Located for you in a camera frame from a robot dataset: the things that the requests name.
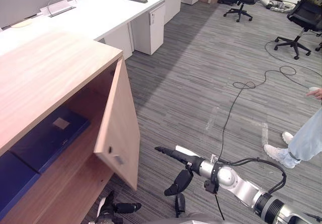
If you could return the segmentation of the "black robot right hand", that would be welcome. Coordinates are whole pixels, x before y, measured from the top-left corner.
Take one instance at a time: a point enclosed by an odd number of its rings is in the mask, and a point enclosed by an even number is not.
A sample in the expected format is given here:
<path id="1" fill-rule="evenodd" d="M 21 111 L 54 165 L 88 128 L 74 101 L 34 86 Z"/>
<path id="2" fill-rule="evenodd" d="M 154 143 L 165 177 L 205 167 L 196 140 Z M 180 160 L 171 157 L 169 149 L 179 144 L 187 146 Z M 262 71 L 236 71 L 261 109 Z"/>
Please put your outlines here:
<path id="1" fill-rule="evenodd" d="M 183 192 L 191 183 L 194 177 L 193 173 L 195 172 L 198 175 L 200 174 L 200 166 L 205 160 L 204 158 L 198 156 L 189 156 L 180 151 L 161 146 L 157 146 L 154 149 L 185 165 L 185 169 L 178 174 L 173 184 L 164 191 L 165 196 L 173 196 Z"/>

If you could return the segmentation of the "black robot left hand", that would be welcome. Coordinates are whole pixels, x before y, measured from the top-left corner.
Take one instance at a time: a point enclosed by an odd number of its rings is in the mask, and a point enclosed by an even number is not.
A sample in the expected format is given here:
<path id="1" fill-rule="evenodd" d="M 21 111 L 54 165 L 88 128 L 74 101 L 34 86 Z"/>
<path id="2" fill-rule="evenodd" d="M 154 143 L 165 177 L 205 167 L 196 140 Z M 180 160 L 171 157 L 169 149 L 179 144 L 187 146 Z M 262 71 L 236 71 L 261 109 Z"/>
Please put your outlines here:
<path id="1" fill-rule="evenodd" d="M 111 191 L 107 197 L 101 199 L 97 217 L 104 214 L 114 215 L 115 213 L 119 214 L 130 214 L 137 212 L 142 207 L 141 203 L 114 203 L 114 191 Z"/>

